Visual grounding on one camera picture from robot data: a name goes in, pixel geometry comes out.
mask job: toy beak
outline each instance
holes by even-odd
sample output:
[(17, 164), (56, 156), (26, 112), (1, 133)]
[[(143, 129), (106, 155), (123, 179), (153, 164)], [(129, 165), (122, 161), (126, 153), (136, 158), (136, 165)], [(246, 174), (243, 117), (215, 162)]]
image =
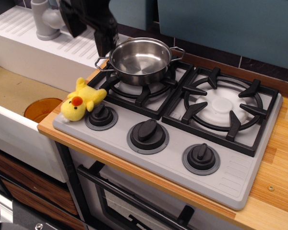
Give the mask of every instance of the toy beak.
[(80, 106), (83, 103), (83, 99), (79, 96), (76, 96), (72, 99), (73, 106)]

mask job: yellow plush toy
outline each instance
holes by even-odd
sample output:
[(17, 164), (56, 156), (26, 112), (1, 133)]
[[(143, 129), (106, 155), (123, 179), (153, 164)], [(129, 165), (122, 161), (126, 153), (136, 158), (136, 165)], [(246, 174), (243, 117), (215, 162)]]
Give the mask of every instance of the yellow plush toy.
[(61, 112), (68, 120), (79, 121), (86, 110), (91, 112), (95, 105), (104, 100), (106, 95), (105, 89), (96, 90), (88, 86), (84, 78), (78, 78), (76, 91), (68, 94), (68, 100), (61, 105)]

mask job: black cast iron grate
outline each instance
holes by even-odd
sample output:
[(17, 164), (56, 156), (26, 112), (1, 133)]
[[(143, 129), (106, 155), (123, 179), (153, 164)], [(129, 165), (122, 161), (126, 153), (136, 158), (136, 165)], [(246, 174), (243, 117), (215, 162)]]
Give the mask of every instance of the black cast iron grate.
[[(205, 75), (207, 77), (202, 78), (200, 80), (196, 80), (197, 76), (200, 74)], [(206, 121), (203, 121), (197, 116), (197, 113), (199, 113), (202, 109), (204, 109), (207, 106), (207, 102), (195, 103), (190, 105), (189, 103), (190, 95), (202, 95), (202, 96), (207, 95), (206, 91), (198, 88), (199, 85), (207, 82), (212, 89), (217, 90), (218, 82), (220, 81), (244, 88), (245, 90), (239, 93), (239, 97), (240, 98), (253, 97), (254, 100), (256, 101), (257, 106), (240, 104), (240, 108), (242, 108), (243, 110), (247, 111), (248, 113), (254, 116), (246, 124), (241, 124), (241, 122), (236, 117), (233, 111), (230, 111), (229, 113), (230, 117), (229, 127), (216, 126), (210, 124)], [(263, 102), (259, 93), (266, 94), (271, 97), (270, 104), (266, 110), (263, 109)], [(260, 143), (261, 136), (264, 132), (266, 122), (273, 108), (277, 94), (278, 90), (262, 86), (259, 80), (254, 80), (253, 82), (250, 82), (232, 76), (224, 75), (220, 73), (219, 68), (209, 70), (197, 67), (196, 73), (186, 80), (184, 85), (180, 88), (179, 92), (176, 94), (175, 98), (173, 99), (168, 109), (166, 110), (165, 114), (163, 115), (162, 122), (253, 157)], [(184, 100), (184, 106), (186, 112), (182, 116), (181, 120), (179, 120), (173, 118), (171, 114), (181, 100)], [(200, 126), (193, 125), (191, 123), (191, 120), (194, 120), (197, 124), (200, 124), (208, 128), (208, 130), (203, 129)], [(235, 137), (239, 131), (248, 129), (255, 124), (258, 124), (260, 128), (256, 134), (256, 138), (252, 146), (247, 146), (235, 140)], [(213, 132), (213, 130), (227, 132), (227, 134), (226, 136), (222, 136)]]
[[(108, 62), (105, 69), (111, 68), (113, 67)], [(175, 70), (177, 68), (186, 70), (179, 81), (175, 80)], [(189, 75), (194, 73), (193, 70), (194, 65), (182, 61), (176, 61), (169, 66), (164, 79), (160, 82), (164, 85), (162, 89), (157, 92), (150, 92), (148, 86), (143, 86), (142, 93), (140, 95), (125, 93), (118, 89), (116, 84), (119, 83), (120, 80), (117, 78), (117, 76), (113, 75), (113, 73), (109, 71), (98, 73), (88, 83), (88, 85), (95, 88), (102, 82), (102, 85), (99, 88), (103, 88), (108, 92), (106, 98), (104, 99), (105, 101), (158, 120), (165, 112), (168, 104), (170, 103), (170, 99), (173, 97), (177, 89), (186, 81), (187, 78), (190, 77)], [(152, 110), (146, 107), (146, 103), (149, 98), (158, 97), (162, 94), (167, 96), (157, 110)]]

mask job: stainless steel pot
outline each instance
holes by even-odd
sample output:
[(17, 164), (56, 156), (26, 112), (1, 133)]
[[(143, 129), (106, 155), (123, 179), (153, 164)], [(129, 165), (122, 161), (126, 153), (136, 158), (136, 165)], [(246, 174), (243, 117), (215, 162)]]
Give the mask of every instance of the stainless steel pot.
[[(172, 49), (183, 52), (182, 57), (172, 60)], [(165, 43), (146, 37), (133, 38), (119, 43), (109, 57), (101, 57), (95, 63), (100, 71), (115, 71), (118, 78), (130, 85), (148, 85), (164, 78), (170, 63), (183, 59), (186, 51), (179, 47), (169, 48)], [(109, 58), (113, 69), (101, 69), (98, 62)]]

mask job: black knob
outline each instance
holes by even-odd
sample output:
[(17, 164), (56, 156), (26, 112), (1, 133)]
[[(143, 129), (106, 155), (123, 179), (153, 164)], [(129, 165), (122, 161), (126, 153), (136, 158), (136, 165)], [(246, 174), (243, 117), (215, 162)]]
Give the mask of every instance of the black knob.
[(187, 160), (197, 170), (208, 170), (214, 166), (216, 157), (213, 151), (204, 143), (192, 148), (188, 153)]
[(112, 111), (103, 103), (95, 107), (89, 116), (89, 122), (98, 127), (106, 126), (113, 121)]
[(133, 145), (139, 149), (153, 150), (164, 143), (166, 134), (155, 119), (149, 119), (138, 123), (133, 128), (130, 139)]
[(157, 130), (157, 121), (154, 119), (150, 119), (141, 124), (138, 130), (138, 139), (143, 142), (150, 139)]

